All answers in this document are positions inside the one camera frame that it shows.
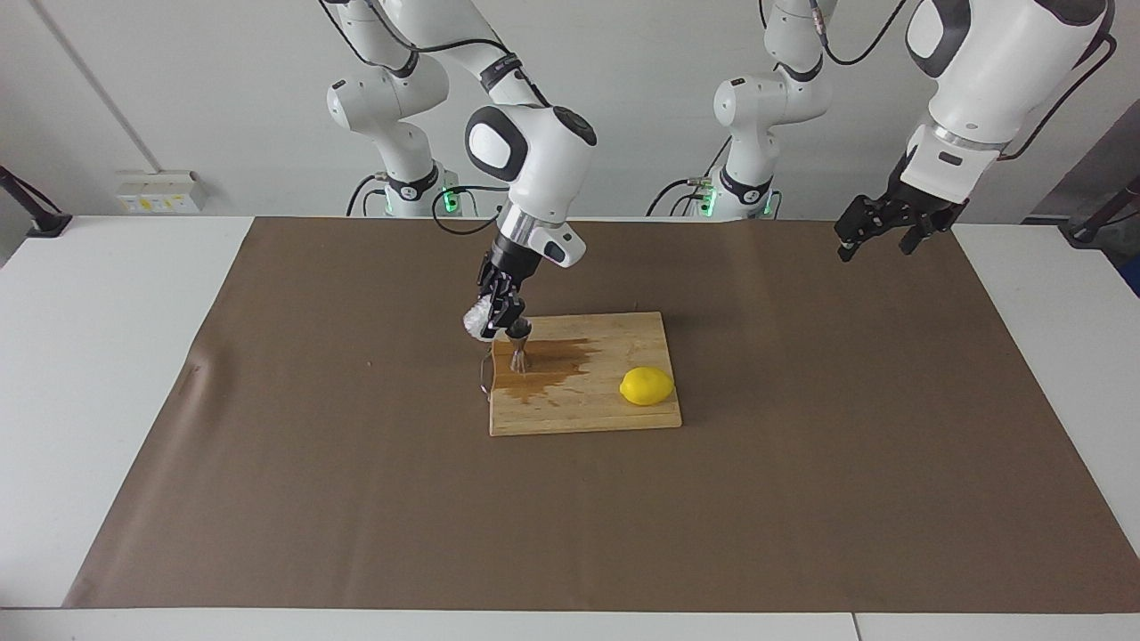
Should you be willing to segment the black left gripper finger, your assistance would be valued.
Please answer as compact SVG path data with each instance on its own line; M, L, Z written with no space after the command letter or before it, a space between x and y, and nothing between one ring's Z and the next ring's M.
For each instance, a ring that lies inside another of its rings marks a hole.
M850 204L834 222L834 234L840 242L837 255L842 263L848 263L864 242L883 234L881 210L883 202L879 198L855 196L850 200Z
M913 255L917 248L929 240L935 234L948 232L956 222L958 214L921 214L917 217L917 222L907 228L907 232L899 240L899 251L903 255Z

